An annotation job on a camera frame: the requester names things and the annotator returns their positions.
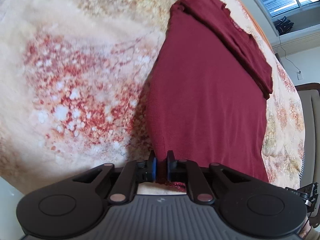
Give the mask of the floral beige blanket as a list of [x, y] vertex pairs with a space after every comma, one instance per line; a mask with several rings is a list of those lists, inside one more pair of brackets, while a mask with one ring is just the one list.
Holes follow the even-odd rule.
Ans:
[[[28, 194], [149, 156], [151, 75], [177, 1], [1, 0], [2, 178]], [[300, 97], [242, 1], [220, 1], [272, 68], [261, 148], [267, 182], [297, 189]]]

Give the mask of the brown padded headboard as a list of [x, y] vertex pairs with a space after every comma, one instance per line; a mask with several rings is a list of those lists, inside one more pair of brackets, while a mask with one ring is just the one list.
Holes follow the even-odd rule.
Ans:
[[296, 86], [300, 97], [304, 124], [304, 168], [301, 186], [319, 183], [319, 83]]

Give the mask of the black bag on sill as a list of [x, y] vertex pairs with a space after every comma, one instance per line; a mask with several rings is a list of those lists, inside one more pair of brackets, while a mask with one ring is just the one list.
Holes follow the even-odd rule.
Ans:
[[274, 26], [279, 35], [281, 36], [289, 33], [292, 30], [294, 23], [291, 20], [289, 20], [286, 16], [284, 16], [281, 19], [277, 19], [274, 22]]

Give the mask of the dark red sweater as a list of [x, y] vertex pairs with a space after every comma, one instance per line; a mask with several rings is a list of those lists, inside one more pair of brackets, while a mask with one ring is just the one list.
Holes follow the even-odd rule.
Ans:
[[168, 151], [267, 181], [261, 148], [272, 88], [271, 66], [225, 3], [174, 3], [146, 107], [157, 182], [168, 181]]

